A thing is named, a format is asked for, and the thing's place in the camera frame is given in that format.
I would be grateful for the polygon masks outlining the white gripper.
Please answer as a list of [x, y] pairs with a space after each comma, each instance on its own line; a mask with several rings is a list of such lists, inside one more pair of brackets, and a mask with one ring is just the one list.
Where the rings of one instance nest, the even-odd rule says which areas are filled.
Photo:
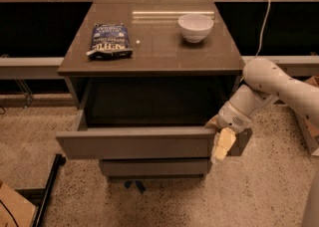
[[250, 127], [251, 118], [237, 110], [230, 102], [226, 102], [206, 124], [206, 128], [219, 128], [213, 141], [212, 158], [224, 160], [236, 141], [236, 134]]

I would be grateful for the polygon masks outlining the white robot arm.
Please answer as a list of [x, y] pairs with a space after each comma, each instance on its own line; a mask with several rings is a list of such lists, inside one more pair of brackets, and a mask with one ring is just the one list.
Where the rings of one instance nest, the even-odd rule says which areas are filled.
[[268, 59], [242, 69], [243, 84], [206, 123], [220, 140], [252, 127], [254, 135], [237, 160], [243, 174], [239, 207], [231, 221], [245, 227], [318, 227], [318, 159], [308, 153], [300, 120], [319, 125], [319, 90], [288, 76]]

